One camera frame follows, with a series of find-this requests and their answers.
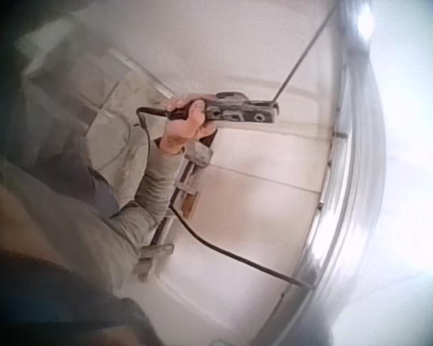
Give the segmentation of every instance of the person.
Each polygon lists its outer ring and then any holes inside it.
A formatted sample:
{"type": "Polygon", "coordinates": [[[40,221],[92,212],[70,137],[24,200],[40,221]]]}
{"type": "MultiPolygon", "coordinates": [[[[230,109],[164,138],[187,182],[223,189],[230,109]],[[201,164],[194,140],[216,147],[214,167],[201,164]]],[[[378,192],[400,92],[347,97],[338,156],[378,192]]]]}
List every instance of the person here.
{"type": "Polygon", "coordinates": [[[165,214],[184,145],[216,130],[205,99],[167,103],[192,103],[188,119],[167,122],[150,143],[134,200],[110,218],[0,156],[0,343],[162,345],[141,308],[113,291],[165,214]]]}

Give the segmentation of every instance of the curved metal edge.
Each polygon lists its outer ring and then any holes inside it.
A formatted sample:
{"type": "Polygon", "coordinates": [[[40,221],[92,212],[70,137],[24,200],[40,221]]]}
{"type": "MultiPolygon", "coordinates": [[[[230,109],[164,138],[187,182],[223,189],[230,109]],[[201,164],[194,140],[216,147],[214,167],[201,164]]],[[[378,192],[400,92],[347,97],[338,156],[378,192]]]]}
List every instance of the curved metal edge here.
{"type": "Polygon", "coordinates": [[[351,127],[348,138],[334,139],[338,151],[331,153],[335,157],[338,153],[339,162],[345,167],[332,166],[325,210],[319,215],[318,229],[312,230],[315,233],[311,244],[295,270],[303,280],[313,280],[316,289],[309,293],[296,288],[284,292],[252,345],[292,345],[293,342],[329,345],[332,339],[329,326],[346,305],[375,229],[382,204],[386,157],[380,95],[367,57],[348,57],[345,73],[341,119],[336,126],[346,129],[348,124],[343,120],[349,117],[351,127]],[[343,177],[343,182],[337,181],[339,177],[343,177]],[[342,191],[345,189],[344,195],[330,192],[337,185],[341,185],[342,191]],[[326,214],[338,209],[339,218],[333,227],[333,223],[325,222],[326,214]],[[321,241],[329,241],[324,257],[312,251],[321,241]]]}

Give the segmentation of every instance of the dark clothing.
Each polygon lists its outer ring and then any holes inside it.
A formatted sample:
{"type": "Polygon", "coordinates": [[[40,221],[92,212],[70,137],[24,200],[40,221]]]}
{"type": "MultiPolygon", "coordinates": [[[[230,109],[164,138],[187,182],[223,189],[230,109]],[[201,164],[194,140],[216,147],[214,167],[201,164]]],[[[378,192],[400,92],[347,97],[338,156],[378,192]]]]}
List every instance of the dark clothing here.
{"type": "Polygon", "coordinates": [[[131,299],[116,298],[58,265],[0,254],[1,344],[86,345],[114,327],[133,332],[140,345],[163,345],[131,299]]]}

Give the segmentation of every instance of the metal rod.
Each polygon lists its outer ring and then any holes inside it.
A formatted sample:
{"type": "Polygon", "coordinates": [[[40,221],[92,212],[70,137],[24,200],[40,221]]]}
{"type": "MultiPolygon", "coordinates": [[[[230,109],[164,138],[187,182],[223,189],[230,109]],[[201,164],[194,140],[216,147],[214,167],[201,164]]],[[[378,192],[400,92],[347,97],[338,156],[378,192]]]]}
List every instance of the metal rod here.
{"type": "Polygon", "coordinates": [[[306,55],[310,52],[311,47],[315,44],[315,42],[318,39],[319,35],[321,34],[321,32],[324,30],[325,26],[327,25],[329,19],[332,17],[332,14],[335,12],[335,9],[337,8],[338,3],[339,3],[339,1],[337,1],[332,6],[332,8],[330,9],[329,13],[327,13],[327,17],[323,20],[323,23],[320,25],[320,27],[318,28],[318,30],[316,30],[316,33],[312,37],[312,40],[310,41],[310,43],[308,43],[308,46],[303,51],[303,53],[300,56],[300,58],[298,59],[298,61],[295,63],[294,68],[290,71],[290,73],[287,76],[286,80],[284,81],[284,83],[282,83],[281,87],[279,88],[278,92],[276,93],[276,96],[271,101],[271,105],[274,105],[274,103],[276,102],[276,100],[278,99],[278,97],[282,94],[282,92],[284,91],[284,89],[286,89],[286,86],[290,82],[290,79],[292,79],[292,77],[295,74],[295,72],[297,72],[297,69],[300,67],[301,63],[306,58],[306,55]]]}

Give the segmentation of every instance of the white wall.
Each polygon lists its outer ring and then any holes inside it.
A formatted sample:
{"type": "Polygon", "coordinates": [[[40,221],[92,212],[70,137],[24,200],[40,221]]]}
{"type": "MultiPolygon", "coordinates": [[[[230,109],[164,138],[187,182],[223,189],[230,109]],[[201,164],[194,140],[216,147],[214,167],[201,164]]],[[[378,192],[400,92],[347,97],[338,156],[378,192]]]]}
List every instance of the white wall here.
{"type": "Polygon", "coordinates": [[[433,345],[433,1],[374,0],[371,61],[387,177],[362,275],[336,345],[433,345]]]}
{"type": "MultiPolygon", "coordinates": [[[[91,15],[122,52],[178,94],[230,90],[253,99],[271,99],[331,3],[116,1],[85,17],[91,15]]],[[[219,130],[190,221],[204,238],[292,273],[322,189],[340,52],[336,27],[331,25],[279,99],[277,124],[219,130]]],[[[170,303],[170,313],[180,316],[179,311],[189,309],[213,321],[223,338],[236,339],[237,345],[249,341],[286,284],[207,249],[178,223],[172,234],[175,252],[153,283],[167,287],[179,300],[170,303]]],[[[139,292],[141,287],[129,290],[139,292]]],[[[145,309],[170,345],[202,346],[205,337],[211,340],[215,335],[208,324],[199,323],[194,327],[206,336],[192,340],[191,318],[177,331],[164,316],[167,310],[161,307],[160,294],[149,293],[145,293],[145,309]]],[[[134,296],[144,301],[145,296],[134,296]]],[[[184,319],[190,315],[183,312],[184,319]]]]}
{"type": "MultiPolygon", "coordinates": [[[[100,6],[85,17],[177,94],[229,90],[271,99],[331,4],[124,0],[100,6]]],[[[339,48],[331,25],[279,99],[279,130],[298,123],[331,126],[339,48]]]]}

